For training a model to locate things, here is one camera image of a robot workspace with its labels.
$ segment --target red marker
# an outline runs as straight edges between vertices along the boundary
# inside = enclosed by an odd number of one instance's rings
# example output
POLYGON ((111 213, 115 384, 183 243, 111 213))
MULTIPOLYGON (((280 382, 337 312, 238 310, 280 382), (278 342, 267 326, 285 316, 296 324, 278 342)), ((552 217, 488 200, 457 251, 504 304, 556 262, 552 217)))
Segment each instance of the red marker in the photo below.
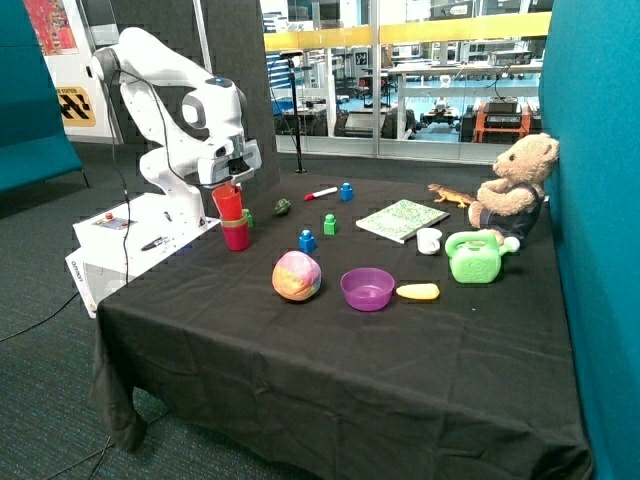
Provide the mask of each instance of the red marker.
POLYGON ((325 195, 329 195, 330 193, 335 193, 338 191, 338 187, 327 188, 326 190, 320 190, 316 193, 308 193, 304 196, 305 200, 313 200, 314 198, 323 197, 325 195))

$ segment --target pen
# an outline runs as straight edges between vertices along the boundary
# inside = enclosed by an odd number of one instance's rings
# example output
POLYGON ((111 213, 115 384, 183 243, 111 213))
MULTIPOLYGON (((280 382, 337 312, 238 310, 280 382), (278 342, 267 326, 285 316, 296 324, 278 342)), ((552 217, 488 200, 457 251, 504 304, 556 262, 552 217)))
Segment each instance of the pen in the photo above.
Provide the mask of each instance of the pen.
POLYGON ((169 239, 167 237, 158 237, 153 242, 147 243, 144 247, 142 247, 142 251, 145 252, 147 250, 151 250, 152 248, 156 248, 158 245, 162 245, 163 243, 168 242, 169 239))
POLYGON ((329 195, 330 193, 334 193, 338 191, 338 187, 327 188, 326 190, 320 190, 315 193, 308 193, 304 196, 305 200, 313 200, 314 198, 322 197, 324 195, 329 195))

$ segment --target toy watering can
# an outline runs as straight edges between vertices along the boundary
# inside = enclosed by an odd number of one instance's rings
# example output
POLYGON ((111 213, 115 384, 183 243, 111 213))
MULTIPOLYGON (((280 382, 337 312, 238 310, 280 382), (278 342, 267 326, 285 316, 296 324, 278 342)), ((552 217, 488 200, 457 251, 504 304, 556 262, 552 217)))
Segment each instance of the toy watering can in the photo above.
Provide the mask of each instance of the toy watering can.
POLYGON ((490 231, 459 232, 449 237, 445 244, 453 278, 459 283, 490 283, 500 273, 502 256, 517 252, 520 242, 508 237, 504 245, 490 231))

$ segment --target black pole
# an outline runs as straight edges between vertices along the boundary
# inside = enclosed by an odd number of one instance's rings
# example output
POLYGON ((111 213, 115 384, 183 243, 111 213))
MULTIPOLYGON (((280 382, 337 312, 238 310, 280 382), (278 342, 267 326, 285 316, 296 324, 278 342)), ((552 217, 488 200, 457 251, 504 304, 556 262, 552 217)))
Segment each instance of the black pole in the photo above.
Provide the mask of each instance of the black pole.
POLYGON ((307 171, 302 168, 302 149, 300 147, 300 117, 298 117, 298 98, 296 97, 296 75, 294 70, 295 67, 291 58, 287 60, 289 61, 289 81, 291 82, 293 116, 295 119, 296 153, 298 155, 298 170, 296 170, 296 173, 307 173, 307 171))

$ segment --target purple bowl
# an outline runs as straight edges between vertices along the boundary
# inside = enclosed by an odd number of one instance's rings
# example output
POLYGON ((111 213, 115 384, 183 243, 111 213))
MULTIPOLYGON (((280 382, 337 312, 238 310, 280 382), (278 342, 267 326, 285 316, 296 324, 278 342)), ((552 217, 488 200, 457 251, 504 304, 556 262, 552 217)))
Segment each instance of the purple bowl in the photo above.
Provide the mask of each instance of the purple bowl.
POLYGON ((384 308, 391 300, 395 284, 391 274, 379 268, 356 268, 340 280, 347 303, 363 312, 384 308))

